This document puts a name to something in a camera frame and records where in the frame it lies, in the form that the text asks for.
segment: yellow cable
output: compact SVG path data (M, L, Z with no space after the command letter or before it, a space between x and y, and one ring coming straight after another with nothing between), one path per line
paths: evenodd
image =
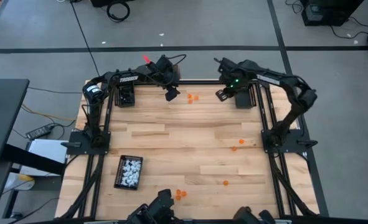
M75 120L75 119L73 119L73 118L61 118L61 117L54 116L54 115L51 115L51 114L45 114L45 113L35 112L35 111L32 111L30 108L28 108L24 103L22 104L22 106L23 106L26 110L30 111L29 113L38 114L38 115L41 115L41 116L48 116L48 117L55 118L55 119L59 119L59 120L62 120L62 121L74 121L74 120Z

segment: white label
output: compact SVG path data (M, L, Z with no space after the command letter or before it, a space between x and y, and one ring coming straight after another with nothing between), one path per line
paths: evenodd
M98 86L96 86L96 85L92 85L92 86L90 86L90 87L88 87L87 88L87 91L91 91L92 89L94 89L94 88L98 88Z
M137 79L138 79L138 76L121 78L120 82L129 82L129 81L134 81L134 80L137 80Z
M264 77L262 75L257 75L257 78L259 80L263 80L263 81L266 81L267 83L271 83L271 84L274 84L274 85L279 85L280 84L279 81L273 80L272 78Z

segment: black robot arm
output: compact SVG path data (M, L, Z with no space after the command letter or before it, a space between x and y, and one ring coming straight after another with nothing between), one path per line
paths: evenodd
M167 89L166 100L171 101L180 94L176 89L179 79L177 64L173 65L169 58L164 55L156 63L148 62L136 69L106 72L100 77L91 79L83 87L83 95L87 104L82 106L87 117L84 131L91 140L91 147L102 147L105 143L105 133L101 131L99 126L102 105L105 98L110 96L116 86L133 81L155 83L163 89Z
M284 73L274 72L262 68L251 60L244 60L238 64L227 58L221 61L218 71L221 73L219 80L226 86L215 93L221 101L235 96L242 87L248 87L252 80L261 80L272 85L282 87L286 91L291 103L291 110L286 117L276 123L268 132L270 147L280 147L285 141L290 125L302 114L307 112L317 99L316 90L313 90L299 76L288 76Z

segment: wooden table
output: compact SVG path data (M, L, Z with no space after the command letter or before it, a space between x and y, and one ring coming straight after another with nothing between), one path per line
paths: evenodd
M155 199L162 189L171 189L173 197L177 189L187 192L172 207L179 218L228 219L241 206L249 206L254 214L267 209L278 216L268 156L260 135L260 111L236 109L233 98L220 102L215 92L222 88L180 85L181 94L167 102L160 87L136 86L134 107L113 107L111 147L103 166L97 220L124 220L142 203ZM268 108L264 90L262 93ZM199 95L199 100L189 104L188 94ZM276 117L281 120L290 104L282 89L271 86L271 94ZM269 112L267 118L272 127ZM76 128L82 129L85 122L80 110ZM113 188L121 155L144 157L138 191ZM293 188L310 209L318 212L306 161L297 154L285 156ZM86 164L87 156L79 156L67 168L56 217L67 211L81 191ZM281 189L288 213L286 194ZM86 215L92 192L88 195Z

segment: black basket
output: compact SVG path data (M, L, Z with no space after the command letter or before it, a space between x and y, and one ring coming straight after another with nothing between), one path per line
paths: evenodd
M127 160L131 160L131 161L140 161L141 162L141 168L139 170L139 176L138 176L138 183L133 185L133 186L125 186L121 184L121 180L123 178L123 167L126 163ZM138 157L138 156L120 156L120 162L119 162L119 166L117 168L117 173L116 173L116 179L115 179L115 188L117 189L125 189L125 190L138 190L138 186L139 186L139 180L141 178L141 171L142 171L142 167L143 167L143 161L144 158L142 157Z

